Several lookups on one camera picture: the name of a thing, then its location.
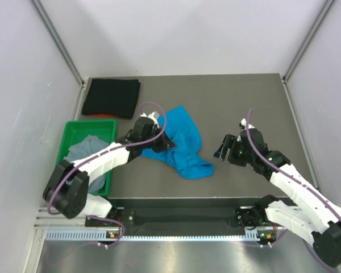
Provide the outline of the blue t shirt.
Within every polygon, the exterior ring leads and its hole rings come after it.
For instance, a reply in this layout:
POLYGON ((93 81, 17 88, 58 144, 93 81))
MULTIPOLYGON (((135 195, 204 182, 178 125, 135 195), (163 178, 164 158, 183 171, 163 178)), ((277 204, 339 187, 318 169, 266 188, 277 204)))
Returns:
POLYGON ((142 156, 166 163, 184 179, 195 180, 212 176, 214 165, 199 156, 201 135, 186 109, 178 106, 168 111, 166 116, 165 133, 176 147, 161 153, 146 149, 142 156))

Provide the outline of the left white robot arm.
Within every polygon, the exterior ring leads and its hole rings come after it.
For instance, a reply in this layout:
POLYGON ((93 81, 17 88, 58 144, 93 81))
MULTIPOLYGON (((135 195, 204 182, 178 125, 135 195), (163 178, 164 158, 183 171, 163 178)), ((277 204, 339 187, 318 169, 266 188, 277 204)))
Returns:
POLYGON ((143 150, 156 153, 176 147, 158 123, 159 114, 141 114, 129 132, 106 148, 80 160, 57 163, 43 192, 51 215, 67 219, 98 217, 104 225, 116 222, 118 213, 109 200, 89 193, 95 179, 139 157, 143 150))

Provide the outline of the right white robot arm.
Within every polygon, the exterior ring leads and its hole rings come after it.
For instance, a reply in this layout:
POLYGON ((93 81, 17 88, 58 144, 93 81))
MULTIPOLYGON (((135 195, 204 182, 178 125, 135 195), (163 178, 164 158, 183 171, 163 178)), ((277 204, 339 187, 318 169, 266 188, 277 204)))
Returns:
POLYGON ((258 129, 250 126, 238 136, 225 135, 214 157, 236 166, 249 164, 299 208, 295 210, 272 195, 264 196, 252 207, 258 224, 281 225, 308 243, 327 266, 341 264, 341 208, 304 179, 285 155, 269 149, 258 129))

